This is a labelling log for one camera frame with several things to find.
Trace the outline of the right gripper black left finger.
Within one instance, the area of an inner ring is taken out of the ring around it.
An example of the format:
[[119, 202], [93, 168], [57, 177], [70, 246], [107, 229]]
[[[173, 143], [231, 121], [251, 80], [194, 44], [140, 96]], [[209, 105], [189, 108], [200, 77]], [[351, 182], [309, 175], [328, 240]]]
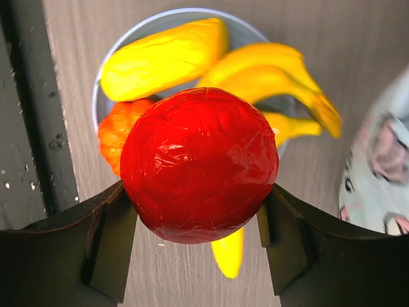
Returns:
[[123, 184], [21, 230], [1, 232], [2, 306], [117, 306], [137, 215]]

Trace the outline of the orange fake pumpkin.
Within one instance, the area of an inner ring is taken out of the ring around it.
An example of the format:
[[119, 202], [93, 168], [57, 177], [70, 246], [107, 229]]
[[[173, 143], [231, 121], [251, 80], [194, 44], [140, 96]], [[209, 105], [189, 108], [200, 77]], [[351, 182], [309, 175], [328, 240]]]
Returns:
[[120, 176], [121, 152], [131, 128], [154, 103], [155, 101], [150, 98], [117, 102], [98, 126], [100, 154], [116, 176]]

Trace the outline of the red fake tomato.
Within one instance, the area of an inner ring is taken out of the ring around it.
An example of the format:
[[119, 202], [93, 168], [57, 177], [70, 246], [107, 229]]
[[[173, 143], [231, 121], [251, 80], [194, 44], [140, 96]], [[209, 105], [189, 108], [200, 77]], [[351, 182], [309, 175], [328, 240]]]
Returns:
[[274, 132], [252, 105], [217, 88], [180, 91], [150, 107], [123, 146], [120, 177], [142, 223], [180, 244], [245, 225], [279, 170]]

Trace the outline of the yellow fake lemon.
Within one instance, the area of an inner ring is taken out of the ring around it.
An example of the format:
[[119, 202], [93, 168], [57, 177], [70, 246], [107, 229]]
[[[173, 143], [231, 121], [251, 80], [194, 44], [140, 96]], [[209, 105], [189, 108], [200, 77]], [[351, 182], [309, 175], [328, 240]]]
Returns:
[[218, 18], [188, 22], [138, 39], [103, 65], [100, 86], [113, 101], [131, 101], [201, 77], [229, 47]]

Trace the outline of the light blue printed plastic bag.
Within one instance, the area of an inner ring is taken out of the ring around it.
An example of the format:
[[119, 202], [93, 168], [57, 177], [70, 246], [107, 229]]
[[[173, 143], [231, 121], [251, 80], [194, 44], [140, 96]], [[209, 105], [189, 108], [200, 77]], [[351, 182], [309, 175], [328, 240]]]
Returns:
[[339, 188], [343, 221], [408, 234], [408, 70], [373, 102], [346, 158]]

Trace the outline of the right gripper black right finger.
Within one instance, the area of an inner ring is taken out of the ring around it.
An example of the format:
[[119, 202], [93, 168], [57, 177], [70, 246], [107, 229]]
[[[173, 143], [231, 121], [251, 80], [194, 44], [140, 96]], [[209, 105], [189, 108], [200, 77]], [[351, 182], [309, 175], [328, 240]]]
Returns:
[[274, 185], [258, 214], [282, 306], [407, 306], [408, 236], [342, 221]]

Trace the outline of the yellow fake banana bunch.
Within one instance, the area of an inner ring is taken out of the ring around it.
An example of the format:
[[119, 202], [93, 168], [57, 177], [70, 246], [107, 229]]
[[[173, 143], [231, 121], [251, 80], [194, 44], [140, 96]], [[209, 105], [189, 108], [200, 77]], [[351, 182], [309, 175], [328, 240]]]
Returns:
[[341, 136], [340, 114], [307, 71], [302, 53], [288, 45], [262, 42], [237, 48], [196, 86], [222, 89], [252, 105], [273, 96], [292, 96], [333, 137]]

